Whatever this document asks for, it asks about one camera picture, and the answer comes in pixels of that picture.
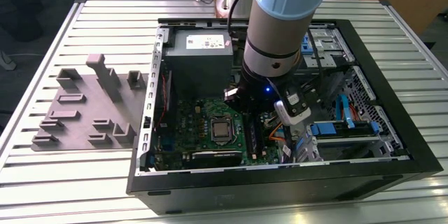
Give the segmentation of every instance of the slotted aluminum table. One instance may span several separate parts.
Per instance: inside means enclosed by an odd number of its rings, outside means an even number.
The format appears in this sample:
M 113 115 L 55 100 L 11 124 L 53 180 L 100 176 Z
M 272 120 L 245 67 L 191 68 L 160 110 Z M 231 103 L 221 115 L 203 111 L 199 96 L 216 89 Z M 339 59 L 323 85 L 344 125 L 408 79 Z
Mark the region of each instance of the slotted aluminum table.
M 389 223 L 448 220 L 447 70 L 391 7 L 376 1 L 324 1 L 315 18 L 349 19 L 445 169 L 359 202 L 157 217 L 125 191 L 131 150 L 33 152 L 61 68 L 101 53 L 117 73 L 148 73 L 157 18 L 213 17 L 192 0 L 88 0 L 75 3 L 0 138 L 0 222 Z

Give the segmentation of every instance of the floor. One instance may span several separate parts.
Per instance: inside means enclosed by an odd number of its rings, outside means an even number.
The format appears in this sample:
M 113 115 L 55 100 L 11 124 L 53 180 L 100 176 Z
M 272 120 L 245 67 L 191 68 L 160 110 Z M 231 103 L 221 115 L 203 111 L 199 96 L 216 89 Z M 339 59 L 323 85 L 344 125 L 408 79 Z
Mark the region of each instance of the floor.
M 16 70 L 5 71 L 0 69 L 0 111 L 13 111 L 17 106 L 73 0 L 41 0 L 41 3 L 45 8 L 37 18 L 44 28 L 44 34 L 37 40 L 32 42 L 16 42 L 0 29 L 0 49 L 8 55 L 17 55 L 11 57 L 17 63 Z M 424 42 L 436 42 L 432 52 L 448 68 L 448 22 L 441 17 L 435 19 L 421 35 L 421 39 Z M 8 120 L 9 115 L 0 113 L 0 131 L 1 126 L 7 125 Z

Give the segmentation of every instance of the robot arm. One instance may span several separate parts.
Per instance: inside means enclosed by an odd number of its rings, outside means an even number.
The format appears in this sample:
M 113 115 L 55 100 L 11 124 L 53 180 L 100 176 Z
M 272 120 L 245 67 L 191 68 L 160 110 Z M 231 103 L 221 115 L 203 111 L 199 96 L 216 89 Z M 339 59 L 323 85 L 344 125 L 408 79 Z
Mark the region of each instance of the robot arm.
M 309 108 L 291 75 L 300 62 L 301 39 L 323 0 L 255 0 L 244 49 L 241 81 L 225 101 L 240 111 L 267 101 L 284 125 L 299 123 Z M 267 91 L 275 90 L 275 98 Z

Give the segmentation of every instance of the desk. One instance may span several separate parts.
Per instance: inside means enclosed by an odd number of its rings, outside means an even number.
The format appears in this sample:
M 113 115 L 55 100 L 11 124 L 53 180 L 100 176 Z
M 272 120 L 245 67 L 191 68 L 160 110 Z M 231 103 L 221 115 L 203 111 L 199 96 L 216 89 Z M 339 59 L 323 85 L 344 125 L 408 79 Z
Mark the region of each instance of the desk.
M 117 73 L 148 73 L 157 18 L 215 17 L 193 0 L 88 0 L 67 16 L 25 91 L 0 146 L 0 223 L 83 223 L 149 219 L 160 223 L 389 223 L 448 217 L 447 70 L 395 10 L 377 1 L 324 1 L 315 18 L 349 19 L 429 147 L 445 169 L 357 202 L 288 206 L 217 214 L 156 217 L 125 191 L 131 149 L 33 152 L 61 68 L 103 53 Z

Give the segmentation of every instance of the blue latch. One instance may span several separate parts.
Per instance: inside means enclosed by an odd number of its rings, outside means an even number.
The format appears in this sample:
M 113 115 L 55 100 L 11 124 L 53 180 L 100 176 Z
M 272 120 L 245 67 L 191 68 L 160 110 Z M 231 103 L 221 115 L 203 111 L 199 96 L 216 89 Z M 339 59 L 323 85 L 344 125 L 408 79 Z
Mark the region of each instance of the blue latch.
M 299 150 L 301 144 L 303 144 L 303 137 L 300 138 L 300 141 L 299 141 L 297 144 L 296 144 L 296 150 Z
M 348 124 L 348 128 L 355 128 L 353 120 L 352 120 L 352 113 L 349 112 L 349 105 L 348 105 L 348 97 L 344 94 L 340 94 L 337 96 L 336 100 L 336 108 L 335 108 L 335 113 L 336 113 L 336 120 L 341 120 L 341 104 L 343 103 L 343 111 L 344 111 L 344 121 Z
M 305 35 L 305 37 L 303 37 L 303 40 L 301 40 L 301 54 L 303 55 L 312 55 L 315 52 L 313 52 L 313 48 L 309 46 L 308 44 L 308 36 Z
M 375 121 L 371 122 L 372 130 L 375 134 L 380 133 L 380 127 Z
M 321 135 L 336 134 L 336 129 L 332 123 L 316 123 L 316 124 Z
M 311 128 L 311 132 L 312 132 L 313 136 L 315 136 L 315 135 L 319 135 L 319 128 L 317 128 L 317 125 L 316 125 L 316 124 L 312 124 L 309 128 Z

